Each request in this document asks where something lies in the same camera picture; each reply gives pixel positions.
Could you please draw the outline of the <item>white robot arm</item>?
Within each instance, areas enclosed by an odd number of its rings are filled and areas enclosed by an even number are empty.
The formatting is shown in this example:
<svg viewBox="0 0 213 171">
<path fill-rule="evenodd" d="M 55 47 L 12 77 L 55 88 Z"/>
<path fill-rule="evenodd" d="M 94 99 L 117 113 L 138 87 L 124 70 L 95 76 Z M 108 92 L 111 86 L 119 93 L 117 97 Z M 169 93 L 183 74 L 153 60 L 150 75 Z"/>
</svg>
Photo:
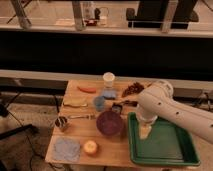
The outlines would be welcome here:
<svg viewBox="0 0 213 171">
<path fill-rule="evenodd" d="M 173 86 L 158 80 L 138 94 L 136 118 L 143 125 L 152 125 L 164 118 L 213 144 L 213 113 L 179 103 L 173 99 Z"/>
</svg>

